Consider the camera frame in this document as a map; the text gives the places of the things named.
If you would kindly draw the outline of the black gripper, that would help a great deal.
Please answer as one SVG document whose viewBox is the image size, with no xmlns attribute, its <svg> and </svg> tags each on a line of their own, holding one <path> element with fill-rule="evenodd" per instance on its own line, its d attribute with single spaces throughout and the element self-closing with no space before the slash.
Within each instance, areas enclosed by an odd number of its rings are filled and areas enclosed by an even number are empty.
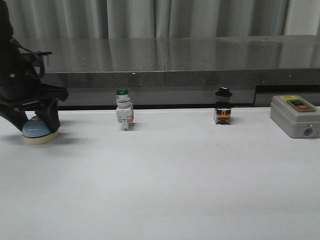
<svg viewBox="0 0 320 240">
<path fill-rule="evenodd" d="M 41 82 L 45 73 L 43 57 L 51 51 L 20 53 L 18 49 L 0 51 L 0 116 L 20 132 L 28 117 L 16 111 L 24 104 L 35 102 L 34 112 L 51 133 L 60 127 L 58 100 L 66 101 L 69 93 L 65 87 Z"/>
</svg>

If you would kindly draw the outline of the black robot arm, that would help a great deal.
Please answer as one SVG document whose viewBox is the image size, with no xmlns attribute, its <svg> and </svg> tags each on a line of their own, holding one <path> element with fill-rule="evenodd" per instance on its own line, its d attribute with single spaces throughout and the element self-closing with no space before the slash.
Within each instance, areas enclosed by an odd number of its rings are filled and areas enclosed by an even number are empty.
<svg viewBox="0 0 320 240">
<path fill-rule="evenodd" d="M 49 51 L 25 49 L 14 38 L 7 3 L 0 2 L 0 115 L 19 131 L 28 121 L 26 111 L 33 111 L 50 132 L 60 127 L 58 101 L 69 94 L 65 87 L 41 82 L 45 74 L 43 57 Z"/>
</svg>

